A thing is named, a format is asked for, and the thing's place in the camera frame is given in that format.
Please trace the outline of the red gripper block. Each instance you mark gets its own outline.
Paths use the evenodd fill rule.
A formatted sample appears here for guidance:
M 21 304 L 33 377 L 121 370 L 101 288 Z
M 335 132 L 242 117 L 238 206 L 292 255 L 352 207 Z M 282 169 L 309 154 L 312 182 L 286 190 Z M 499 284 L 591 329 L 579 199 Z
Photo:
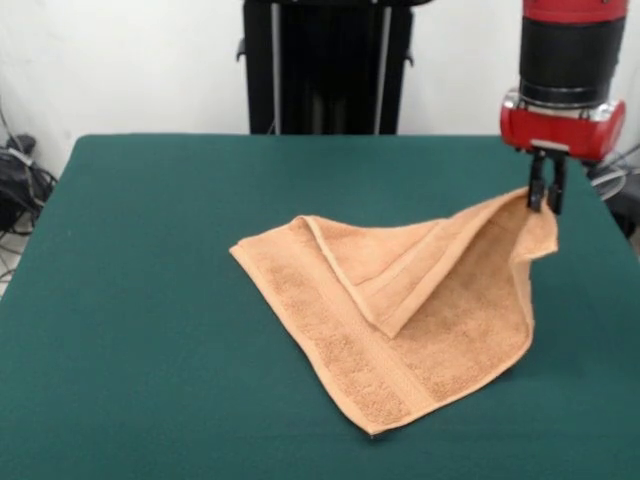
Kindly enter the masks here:
M 540 212 L 545 195 L 545 153 L 540 150 L 560 151 L 586 161 L 601 161 L 614 149 L 625 118 L 626 105 L 620 100 L 607 101 L 593 108 L 558 110 L 527 103 L 516 89 L 508 91 L 500 113 L 502 139 L 516 149 L 534 150 L 527 207 Z M 560 215 L 567 160 L 565 155 L 554 155 L 551 160 L 553 181 L 548 189 L 547 204 L 555 215 Z

